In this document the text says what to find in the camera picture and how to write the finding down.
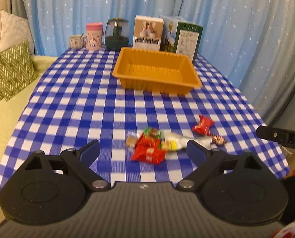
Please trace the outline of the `red snack packet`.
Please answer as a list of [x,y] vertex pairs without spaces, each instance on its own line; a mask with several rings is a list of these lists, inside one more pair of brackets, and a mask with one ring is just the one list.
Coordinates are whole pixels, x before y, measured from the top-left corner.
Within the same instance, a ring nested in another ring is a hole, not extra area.
[[132,161],[159,165],[165,160],[166,151],[160,147],[161,139],[142,134],[135,144]]
[[203,115],[199,115],[199,122],[192,127],[192,131],[200,134],[200,135],[206,135],[206,136],[210,136],[211,132],[210,132],[210,128],[215,124],[214,121],[212,121],[212,119],[205,117]]

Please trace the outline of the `white green snack pouch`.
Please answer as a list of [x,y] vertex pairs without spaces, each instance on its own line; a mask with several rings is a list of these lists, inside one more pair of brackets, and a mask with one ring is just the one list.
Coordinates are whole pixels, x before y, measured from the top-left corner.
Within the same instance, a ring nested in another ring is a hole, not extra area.
[[209,136],[190,138],[173,132],[162,132],[160,148],[164,151],[179,151],[187,148],[188,141],[195,141],[206,149],[211,149],[212,140]]

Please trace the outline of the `green candy packet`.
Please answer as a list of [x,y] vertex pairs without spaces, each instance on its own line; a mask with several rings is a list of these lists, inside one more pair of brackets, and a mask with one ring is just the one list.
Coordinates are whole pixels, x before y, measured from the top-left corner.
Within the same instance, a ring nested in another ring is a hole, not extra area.
[[162,131],[153,128],[153,127],[147,127],[143,131],[144,135],[153,139],[161,139],[162,138]]

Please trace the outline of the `dark red chocolate packet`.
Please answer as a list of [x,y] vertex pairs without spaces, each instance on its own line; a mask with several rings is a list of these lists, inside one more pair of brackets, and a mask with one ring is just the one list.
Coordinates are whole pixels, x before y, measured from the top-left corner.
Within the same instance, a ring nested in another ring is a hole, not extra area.
[[227,142],[227,140],[224,137],[219,135],[212,134],[211,138],[212,138],[212,143],[214,143],[217,146],[224,146]]

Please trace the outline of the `light yellow sofa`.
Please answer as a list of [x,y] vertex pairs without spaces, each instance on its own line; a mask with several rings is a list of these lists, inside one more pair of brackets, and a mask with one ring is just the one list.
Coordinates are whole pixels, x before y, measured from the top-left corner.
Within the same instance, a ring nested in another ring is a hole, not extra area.
[[[38,78],[29,84],[19,94],[9,101],[0,101],[0,161],[6,149],[6,145],[17,124],[17,121],[23,112],[27,102],[33,93],[41,75],[55,62],[56,57],[35,55],[31,57],[35,72]],[[3,212],[0,208],[0,223],[4,220]]]

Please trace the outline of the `orange clear snack packet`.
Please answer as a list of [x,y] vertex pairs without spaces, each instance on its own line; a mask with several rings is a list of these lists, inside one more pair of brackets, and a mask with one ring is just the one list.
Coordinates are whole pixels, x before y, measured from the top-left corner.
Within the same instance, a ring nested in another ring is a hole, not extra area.
[[135,146],[141,135],[142,131],[128,131],[126,134],[125,147],[128,151],[133,152],[135,150]]

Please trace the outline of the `blue white checkered tablecloth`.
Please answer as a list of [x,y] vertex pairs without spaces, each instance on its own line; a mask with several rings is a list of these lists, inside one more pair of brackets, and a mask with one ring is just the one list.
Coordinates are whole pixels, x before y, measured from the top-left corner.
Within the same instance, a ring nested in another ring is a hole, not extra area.
[[133,162],[125,149],[128,132],[147,127],[192,136],[200,115],[214,121],[223,150],[255,152],[277,178],[290,169],[278,144],[257,138],[262,118],[247,99],[205,58],[195,70],[203,84],[185,96],[121,87],[112,76],[118,53],[65,51],[41,77],[21,114],[0,164],[0,189],[36,150],[56,155],[100,143],[91,168],[108,182],[178,182],[195,166],[183,151],[167,154],[159,165]]

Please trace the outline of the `blue star curtain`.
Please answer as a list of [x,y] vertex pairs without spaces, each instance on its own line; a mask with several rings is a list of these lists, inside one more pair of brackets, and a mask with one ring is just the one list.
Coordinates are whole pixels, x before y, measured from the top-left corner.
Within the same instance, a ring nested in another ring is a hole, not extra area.
[[93,22],[180,17],[203,27],[199,53],[267,124],[295,127],[295,0],[8,0],[29,22],[35,53],[58,56]]

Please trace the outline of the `green chevron cushion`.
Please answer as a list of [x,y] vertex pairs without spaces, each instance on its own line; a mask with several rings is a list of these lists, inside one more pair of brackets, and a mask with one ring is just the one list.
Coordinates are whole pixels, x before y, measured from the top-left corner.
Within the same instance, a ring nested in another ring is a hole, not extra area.
[[9,101],[37,77],[28,40],[0,52],[0,101]]

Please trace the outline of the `orange plastic tray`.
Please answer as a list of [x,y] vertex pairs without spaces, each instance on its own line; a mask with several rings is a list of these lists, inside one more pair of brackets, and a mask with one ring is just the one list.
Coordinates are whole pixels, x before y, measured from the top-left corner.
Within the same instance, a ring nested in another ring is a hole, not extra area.
[[120,50],[113,77],[125,89],[186,95],[202,83],[186,55],[124,47]]

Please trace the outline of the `small patterned ceramic mug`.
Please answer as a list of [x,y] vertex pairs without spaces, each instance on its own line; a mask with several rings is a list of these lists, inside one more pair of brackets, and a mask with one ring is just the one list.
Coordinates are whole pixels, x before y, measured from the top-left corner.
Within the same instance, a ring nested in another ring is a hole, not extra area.
[[82,49],[86,43],[86,37],[84,34],[72,35],[68,39],[69,47],[71,49]]

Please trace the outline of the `green milk carton box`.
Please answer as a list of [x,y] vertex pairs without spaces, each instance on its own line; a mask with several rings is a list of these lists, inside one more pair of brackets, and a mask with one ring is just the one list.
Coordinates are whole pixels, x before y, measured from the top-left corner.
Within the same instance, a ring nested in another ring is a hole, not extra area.
[[180,16],[164,16],[160,50],[186,55],[192,63],[199,49],[203,27],[184,20]]

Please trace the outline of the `white cushion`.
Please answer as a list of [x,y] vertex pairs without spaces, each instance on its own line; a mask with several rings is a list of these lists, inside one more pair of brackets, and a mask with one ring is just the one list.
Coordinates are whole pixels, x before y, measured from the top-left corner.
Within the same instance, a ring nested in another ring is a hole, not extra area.
[[29,41],[31,55],[35,55],[35,45],[32,39],[28,20],[1,10],[0,53],[20,44],[25,40]]

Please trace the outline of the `pink cartoon cup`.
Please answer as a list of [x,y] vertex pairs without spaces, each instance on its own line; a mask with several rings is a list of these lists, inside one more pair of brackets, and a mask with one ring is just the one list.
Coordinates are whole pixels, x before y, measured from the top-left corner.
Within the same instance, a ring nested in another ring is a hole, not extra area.
[[86,24],[86,49],[89,51],[98,51],[102,48],[103,23]]

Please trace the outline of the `dark green glass humidifier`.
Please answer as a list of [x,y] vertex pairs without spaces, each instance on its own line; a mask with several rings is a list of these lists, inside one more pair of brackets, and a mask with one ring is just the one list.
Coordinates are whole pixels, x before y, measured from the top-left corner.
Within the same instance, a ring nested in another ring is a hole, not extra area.
[[109,19],[105,28],[104,44],[110,51],[120,51],[129,44],[129,21],[123,18]]

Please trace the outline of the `white humidifier box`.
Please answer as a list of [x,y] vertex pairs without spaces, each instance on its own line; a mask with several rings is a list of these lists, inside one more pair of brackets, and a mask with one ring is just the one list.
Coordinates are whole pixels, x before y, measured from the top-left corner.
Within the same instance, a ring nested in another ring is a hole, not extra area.
[[135,16],[132,47],[148,51],[159,51],[164,21],[162,18]]

